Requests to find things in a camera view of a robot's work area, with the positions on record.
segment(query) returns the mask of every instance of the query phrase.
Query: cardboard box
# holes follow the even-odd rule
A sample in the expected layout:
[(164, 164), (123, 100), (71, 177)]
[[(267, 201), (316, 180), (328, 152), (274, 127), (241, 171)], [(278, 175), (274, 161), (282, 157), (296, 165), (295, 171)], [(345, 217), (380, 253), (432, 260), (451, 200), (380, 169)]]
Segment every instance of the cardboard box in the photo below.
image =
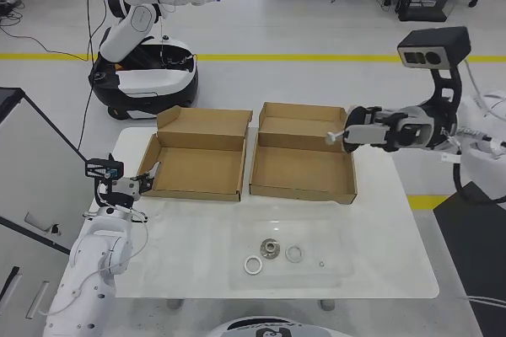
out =
[(351, 204), (358, 193), (353, 155), (325, 142), (346, 119), (343, 108), (265, 103), (250, 194)]
[(160, 161), (153, 189), (146, 196), (240, 201), (244, 179), (249, 110), (186, 109), (158, 114), (138, 170)]

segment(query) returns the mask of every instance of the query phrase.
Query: white table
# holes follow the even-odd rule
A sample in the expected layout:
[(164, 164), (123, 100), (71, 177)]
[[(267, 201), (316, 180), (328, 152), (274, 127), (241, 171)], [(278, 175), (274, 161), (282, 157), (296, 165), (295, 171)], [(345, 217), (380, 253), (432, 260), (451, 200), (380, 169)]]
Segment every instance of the white table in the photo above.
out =
[[(241, 205), (298, 205), (291, 201), (249, 195), (251, 154), (257, 129), (250, 129)], [(122, 131), (113, 156), (134, 176), (154, 127)], [(150, 216), (147, 248), (133, 258), (124, 275), (116, 277), (118, 297), (158, 298), (434, 298), (439, 286), (429, 262), (396, 167), (387, 153), (361, 147), (354, 154), (358, 196), (343, 212), (347, 249), (353, 273), (339, 287), (305, 289), (231, 289), (229, 244), (232, 223), (170, 223), (169, 207), (196, 214), (226, 212), (234, 203), (179, 201), (143, 197), (135, 204)], [(144, 240), (135, 226), (134, 250)]]

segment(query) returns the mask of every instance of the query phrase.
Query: yellow floor line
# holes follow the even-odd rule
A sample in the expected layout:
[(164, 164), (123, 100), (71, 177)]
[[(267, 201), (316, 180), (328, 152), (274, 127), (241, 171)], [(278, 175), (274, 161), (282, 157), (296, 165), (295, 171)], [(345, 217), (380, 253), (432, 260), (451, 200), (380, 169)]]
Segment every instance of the yellow floor line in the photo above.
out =
[[(74, 54), (85, 58), (86, 54)], [(198, 54), (202, 62), (400, 62), (398, 55), (352, 54)], [(470, 56), (476, 63), (506, 63), (506, 56)], [(0, 53), (0, 60), (78, 61), (77, 58), (52, 53)]]
[(414, 211), (432, 211), (442, 204), (449, 195), (407, 195), (408, 203)]

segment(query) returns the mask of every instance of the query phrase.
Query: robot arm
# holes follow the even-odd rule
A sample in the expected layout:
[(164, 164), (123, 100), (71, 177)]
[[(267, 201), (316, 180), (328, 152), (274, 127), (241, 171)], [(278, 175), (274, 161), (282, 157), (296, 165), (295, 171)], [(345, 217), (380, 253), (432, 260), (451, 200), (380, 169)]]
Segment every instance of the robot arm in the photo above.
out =
[(159, 17), (166, 17), (161, 5), (201, 6), (214, 1), (217, 0), (108, 0), (110, 11), (121, 20), (105, 33), (100, 54), (109, 62), (122, 61), (150, 34)]
[[(502, 204), (506, 209), (506, 94), (486, 95), (488, 103), (478, 95), (460, 107), (462, 85), (457, 67), (471, 51), (466, 28), (412, 31), (398, 45), (398, 51), (406, 67), (430, 69), (435, 83), (432, 98), (396, 111), (353, 108), (345, 129), (328, 133), (326, 141), (341, 140), (346, 152), (363, 144), (387, 152), (400, 148), (445, 151), (454, 147), (462, 154), (466, 171), (491, 200), (477, 201), (466, 195), (460, 182), (460, 164), (455, 163), (455, 188), (461, 197), (471, 204)], [(448, 70), (450, 78), (441, 77), (439, 70)], [(453, 91), (451, 99), (443, 97), (445, 89)]]
[[(151, 189), (158, 167), (156, 163), (145, 174), (124, 178), (123, 163), (112, 158), (86, 163), (86, 175), (95, 180), (95, 199), (101, 208), (85, 215), (89, 224), (73, 244), (69, 268), (51, 308), (48, 313), (40, 312), (47, 316), (45, 337), (101, 335), (116, 295), (114, 277), (123, 274), (135, 256), (131, 238), (133, 202)], [(100, 193), (101, 185), (106, 187), (104, 194)]]

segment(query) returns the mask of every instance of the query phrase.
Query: white rubber ring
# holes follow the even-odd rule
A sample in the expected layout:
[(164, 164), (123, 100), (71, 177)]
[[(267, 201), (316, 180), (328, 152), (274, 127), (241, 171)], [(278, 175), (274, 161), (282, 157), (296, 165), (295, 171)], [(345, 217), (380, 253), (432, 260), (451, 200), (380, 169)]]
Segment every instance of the white rubber ring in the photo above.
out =
[[(296, 249), (298, 250), (298, 252), (300, 253), (300, 256), (297, 258), (297, 259), (293, 259), (291, 256), (290, 256), (290, 250), (291, 249)], [(304, 252), (302, 251), (302, 249), (300, 247), (298, 247), (296, 244), (293, 244), (292, 246), (288, 246), (287, 249), (285, 249), (285, 256), (287, 257), (288, 261), (289, 262), (292, 262), (292, 263), (299, 263), (302, 261), (302, 259), (304, 258)]]
[[(252, 271), (249, 268), (247, 268), (247, 263), (249, 261), (251, 261), (252, 259), (256, 259), (257, 261), (259, 261), (259, 269), (258, 270)], [(249, 275), (257, 275), (262, 270), (262, 260), (261, 260), (261, 258), (258, 257), (258, 256), (255, 256), (255, 255), (252, 255), (252, 256), (248, 257), (247, 259), (245, 259), (244, 269), (245, 269), (245, 272), (248, 273)]]

